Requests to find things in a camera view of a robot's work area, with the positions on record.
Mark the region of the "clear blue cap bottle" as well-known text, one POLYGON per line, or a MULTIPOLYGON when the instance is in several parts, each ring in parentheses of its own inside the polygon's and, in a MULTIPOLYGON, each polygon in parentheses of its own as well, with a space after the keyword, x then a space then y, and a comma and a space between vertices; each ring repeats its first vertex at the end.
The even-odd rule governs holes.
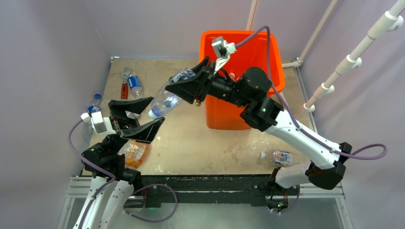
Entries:
POLYGON ((156 93, 150 103, 148 115, 151 119, 157 119, 169 114, 180 102, 181 98, 167 91, 165 88, 168 84, 176 83, 194 77, 196 73, 191 69, 185 68, 175 76, 171 77, 156 93))

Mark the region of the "pepsi label bottle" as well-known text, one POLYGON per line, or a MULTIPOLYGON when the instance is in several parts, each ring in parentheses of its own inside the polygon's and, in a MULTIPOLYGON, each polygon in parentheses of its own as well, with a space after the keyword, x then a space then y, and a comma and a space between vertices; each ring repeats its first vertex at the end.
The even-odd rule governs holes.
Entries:
MULTIPOLYGON (((91 114, 94 112, 98 112, 101 110, 102 102, 102 96, 100 94, 94 94, 93 98, 91 99, 88 108, 87 108, 87 113, 91 117, 91 114)), ((83 138, 85 141, 89 141, 91 136, 93 134, 93 126, 91 121, 85 121, 84 127, 83 127, 83 138)))

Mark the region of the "orange plastic bin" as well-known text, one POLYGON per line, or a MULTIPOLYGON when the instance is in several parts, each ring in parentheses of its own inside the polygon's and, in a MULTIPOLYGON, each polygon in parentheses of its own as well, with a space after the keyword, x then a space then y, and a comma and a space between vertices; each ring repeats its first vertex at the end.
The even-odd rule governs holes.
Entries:
MULTIPOLYGON (((211 61, 216 60, 212 47, 213 39, 222 36, 227 42, 238 44, 250 34, 252 31, 211 30, 204 32, 200 39, 199 61, 205 57, 209 57, 211 61)), ((267 47, 267 34, 265 31, 261 31, 231 54, 224 69, 228 74, 233 73, 238 79, 250 67, 259 67, 266 74, 269 74, 271 82, 279 93, 285 88, 286 81, 281 55, 274 35, 270 36, 270 47, 267 47)), ((208 128, 216 130, 250 129, 250 126, 240 117, 240 113, 243 111, 242 107, 237 107, 210 95, 206 96, 203 104, 205 105, 208 128)))

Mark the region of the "small label clear bottle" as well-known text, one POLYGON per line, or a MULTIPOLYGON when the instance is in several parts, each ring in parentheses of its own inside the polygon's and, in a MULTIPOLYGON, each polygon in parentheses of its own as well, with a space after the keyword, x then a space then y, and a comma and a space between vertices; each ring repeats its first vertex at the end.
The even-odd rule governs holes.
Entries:
POLYGON ((286 151, 273 150, 269 152, 261 152, 260 159, 270 159, 270 161, 280 167, 288 167, 293 164, 292 154, 286 151))

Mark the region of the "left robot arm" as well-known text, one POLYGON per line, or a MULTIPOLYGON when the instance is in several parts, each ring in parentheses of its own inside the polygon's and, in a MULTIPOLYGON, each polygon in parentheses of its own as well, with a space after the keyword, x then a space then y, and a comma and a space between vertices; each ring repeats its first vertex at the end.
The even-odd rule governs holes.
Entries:
POLYGON ((91 124, 95 133, 105 138, 82 153, 74 150, 85 170, 92 173, 85 204, 73 226, 75 229, 107 228, 126 199, 141 192, 141 173, 126 168, 125 157, 118 152, 130 140, 150 144, 155 139, 165 121, 163 117, 141 125, 137 118, 131 119, 126 114, 142 113, 153 99, 111 100, 108 117, 100 111, 80 115, 82 122, 91 124))

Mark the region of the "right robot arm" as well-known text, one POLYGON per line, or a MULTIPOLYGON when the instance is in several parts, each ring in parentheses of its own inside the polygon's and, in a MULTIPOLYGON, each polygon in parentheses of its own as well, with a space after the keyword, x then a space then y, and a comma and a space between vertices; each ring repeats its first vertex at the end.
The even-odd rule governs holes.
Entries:
POLYGON ((204 58, 193 67, 193 77, 176 77, 165 89, 188 103, 204 101, 210 95, 241 107, 240 117, 251 128, 273 135, 306 155, 307 162, 272 172, 268 181, 272 193, 280 194, 286 188, 306 183, 331 190, 341 182, 346 170, 341 155, 350 154, 349 144, 337 144, 318 135, 269 97, 272 82, 263 69, 250 67, 233 81, 220 76, 215 66, 215 62, 204 58))

